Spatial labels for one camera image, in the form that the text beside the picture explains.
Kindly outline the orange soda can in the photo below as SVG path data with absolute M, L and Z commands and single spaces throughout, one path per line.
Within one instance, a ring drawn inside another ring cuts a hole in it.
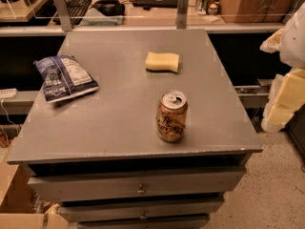
M 178 90 L 164 92 L 158 101 L 156 126 L 158 135 L 167 142 L 176 142 L 184 135 L 188 102 Z

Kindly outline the yellow sponge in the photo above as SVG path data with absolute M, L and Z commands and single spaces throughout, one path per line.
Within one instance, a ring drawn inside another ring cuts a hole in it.
M 170 71 L 178 73 L 179 55 L 176 53 L 148 52 L 145 68 L 150 71 Z

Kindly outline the grey drawer cabinet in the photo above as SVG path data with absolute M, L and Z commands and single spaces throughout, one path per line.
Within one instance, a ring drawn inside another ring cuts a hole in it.
M 147 70 L 148 52 L 178 54 L 178 73 Z M 72 31 L 61 53 L 73 55 L 99 88 L 61 103 L 36 97 L 8 158 L 25 168 L 30 179 L 245 168 L 261 148 L 203 30 Z M 176 142 L 161 139 L 156 126 L 159 98 L 169 90 L 182 92 L 188 102 L 184 135 Z M 214 198 L 226 192 L 55 202 L 61 208 L 149 198 Z

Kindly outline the blue chip bag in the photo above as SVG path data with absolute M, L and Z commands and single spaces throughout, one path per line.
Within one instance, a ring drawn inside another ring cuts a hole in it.
M 63 101 L 97 91 L 95 79 L 72 55 L 56 55 L 35 61 L 44 79 L 43 93 L 48 103 Z

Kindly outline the black laptop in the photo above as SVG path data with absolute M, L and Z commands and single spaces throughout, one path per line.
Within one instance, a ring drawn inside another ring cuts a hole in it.
M 158 8 L 176 8 L 177 0 L 133 0 L 135 7 L 158 7 Z

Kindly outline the black headphones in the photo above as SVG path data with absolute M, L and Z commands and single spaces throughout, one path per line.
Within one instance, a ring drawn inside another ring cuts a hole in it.
M 125 12 L 125 5 L 119 0 L 99 0 L 92 7 L 105 16 L 123 15 Z

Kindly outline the small jar on desk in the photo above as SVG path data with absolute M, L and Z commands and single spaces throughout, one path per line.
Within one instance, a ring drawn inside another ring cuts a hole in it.
M 217 15 L 218 14 L 218 5 L 217 4 L 210 4 L 208 7 L 208 14 L 209 15 Z

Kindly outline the middle grey drawer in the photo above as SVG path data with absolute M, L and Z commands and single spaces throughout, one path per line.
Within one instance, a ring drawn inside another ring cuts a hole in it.
M 69 222 L 184 216 L 215 212 L 223 202 L 222 196 L 149 198 L 132 202 L 108 202 L 103 205 L 61 207 L 60 215 Z

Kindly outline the grey drawer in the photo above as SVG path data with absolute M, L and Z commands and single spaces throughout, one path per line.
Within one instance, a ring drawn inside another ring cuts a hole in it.
M 121 219 L 80 222 L 77 229 L 199 229 L 206 225 L 209 216 L 196 214 L 147 219 Z
M 245 173 L 243 167 L 213 167 L 32 177 L 29 186 L 53 201 L 142 198 L 232 191 Z
M 149 198 L 132 202 L 108 202 L 103 205 L 61 207 L 60 215 L 69 222 L 184 216 L 215 212 L 223 202 L 222 196 Z

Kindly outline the bottom grey drawer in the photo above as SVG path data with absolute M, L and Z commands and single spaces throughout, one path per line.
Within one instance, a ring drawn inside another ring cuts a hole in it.
M 147 219 L 121 219 L 80 222 L 77 229 L 199 229 L 206 225 L 209 216 L 196 214 Z

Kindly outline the black keyboard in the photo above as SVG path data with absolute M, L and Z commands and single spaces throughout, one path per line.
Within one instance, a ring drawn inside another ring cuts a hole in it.
M 73 25 L 79 25 L 86 15 L 92 0 L 58 0 L 60 8 L 67 7 L 68 16 Z

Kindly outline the top grey drawer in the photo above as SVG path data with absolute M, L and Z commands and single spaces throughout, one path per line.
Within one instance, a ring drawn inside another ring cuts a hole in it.
M 213 167 L 32 177 L 29 186 L 53 201 L 142 198 L 232 191 L 245 173 L 243 167 Z

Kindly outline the yellow foam block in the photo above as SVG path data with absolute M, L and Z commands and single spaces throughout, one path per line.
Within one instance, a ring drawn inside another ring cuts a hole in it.
M 305 70 L 294 68 L 285 75 L 277 74 L 268 99 L 261 127 L 265 132 L 276 133 L 305 104 Z

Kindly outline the white power strip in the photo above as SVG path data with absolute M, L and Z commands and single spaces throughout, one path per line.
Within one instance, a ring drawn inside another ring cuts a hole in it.
M 12 98 L 17 94 L 17 90 L 15 88 L 12 89 L 2 89 L 0 90 L 0 99 Z

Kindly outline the cardboard box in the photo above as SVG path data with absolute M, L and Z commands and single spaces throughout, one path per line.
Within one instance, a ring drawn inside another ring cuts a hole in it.
M 69 229 L 59 214 L 59 205 L 52 205 L 44 214 L 0 214 L 0 229 Z

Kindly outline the right metal bracket post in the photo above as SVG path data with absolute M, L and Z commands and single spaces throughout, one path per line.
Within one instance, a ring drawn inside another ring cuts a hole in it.
M 176 27 L 178 29 L 185 29 L 187 27 L 188 6 L 189 0 L 177 0 Z

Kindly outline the metal bracket post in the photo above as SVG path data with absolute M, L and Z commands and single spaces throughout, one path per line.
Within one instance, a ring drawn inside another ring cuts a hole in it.
M 63 31 L 71 31 L 73 23 L 70 18 L 66 0 L 53 0 L 57 9 L 59 21 Z
M 178 29 L 185 29 L 187 27 L 188 6 L 189 0 L 177 0 L 176 27 Z

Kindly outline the left metal bracket post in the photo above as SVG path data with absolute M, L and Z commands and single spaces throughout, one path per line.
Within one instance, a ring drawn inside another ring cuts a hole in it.
M 73 23 L 70 18 L 66 0 L 53 0 L 57 9 L 59 21 L 63 31 L 71 31 Z

